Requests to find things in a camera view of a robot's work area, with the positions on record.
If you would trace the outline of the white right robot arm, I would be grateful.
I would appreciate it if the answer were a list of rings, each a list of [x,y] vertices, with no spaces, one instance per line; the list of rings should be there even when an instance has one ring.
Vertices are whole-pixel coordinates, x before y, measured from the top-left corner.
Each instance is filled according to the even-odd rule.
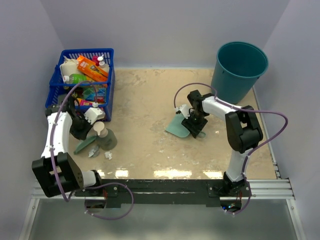
[[[212,93],[205,95],[194,90],[187,95],[191,107],[183,104],[175,110],[184,117],[181,124],[197,138],[207,124],[207,116],[224,121],[229,146],[232,148],[228,169],[223,174],[222,192],[235,196],[245,185],[249,153],[263,139],[263,132],[254,109],[235,106]]]

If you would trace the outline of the small white scrap front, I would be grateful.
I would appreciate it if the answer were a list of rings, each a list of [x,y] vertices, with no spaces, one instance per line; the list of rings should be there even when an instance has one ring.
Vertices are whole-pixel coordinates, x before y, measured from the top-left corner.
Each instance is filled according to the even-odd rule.
[[[110,151],[106,151],[104,153],[106,159],[111,160],[113,158],[113,154]]]

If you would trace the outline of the green plastic dustpan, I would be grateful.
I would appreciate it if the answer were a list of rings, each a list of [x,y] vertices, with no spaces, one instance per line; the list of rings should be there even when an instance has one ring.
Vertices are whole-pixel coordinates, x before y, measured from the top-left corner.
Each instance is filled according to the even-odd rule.
[[[179,138],[186,138],[190,134],[190,132],[182,125],[182,121],[185,118],[182,114],[176,114],[173,120],[169,123],[169,125],[165,128],[165,131],[171,133]],[[204,132],[200,132],[197,138],[204,138],[206,134]]]

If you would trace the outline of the green hand brush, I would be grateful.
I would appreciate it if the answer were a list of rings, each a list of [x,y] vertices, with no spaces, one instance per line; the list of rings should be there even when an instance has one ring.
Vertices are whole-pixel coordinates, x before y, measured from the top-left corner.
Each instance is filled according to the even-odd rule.
[[[93,143],[96,140],[97,136],[96,135],[91,135],[88,136],[85,140],[81,140],[75,147],[75,150],[73,153],[77,155],[80,153],[82,150],[84,150],[87,146],[89,146],[91,143]]]

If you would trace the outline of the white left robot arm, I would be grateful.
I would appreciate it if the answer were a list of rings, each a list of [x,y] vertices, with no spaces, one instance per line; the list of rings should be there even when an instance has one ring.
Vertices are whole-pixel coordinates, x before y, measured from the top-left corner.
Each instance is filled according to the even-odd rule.
[[[60,104],[45,110],[48,122],[45,148],[40,159],[32,162],[32,171],[48,197],[76,192],[85,188],[92,196],[99,196],[104,184],[96,170],[81,171],[69,153],[69,137],[84,141],[93,124],[105,117],[99,107],[86,112],[76,109],[75,98],[69,96]]]

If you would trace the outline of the grey printed paper scrap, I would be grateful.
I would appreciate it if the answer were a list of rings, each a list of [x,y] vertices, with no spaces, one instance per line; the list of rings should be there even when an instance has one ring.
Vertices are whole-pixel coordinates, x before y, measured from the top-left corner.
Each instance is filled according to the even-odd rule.
[[[88,152],[88,157],[89,158],[95,158],[100,154],[100,146],[99,145],[95,145],[93,148],[90,149],[90,151]]]

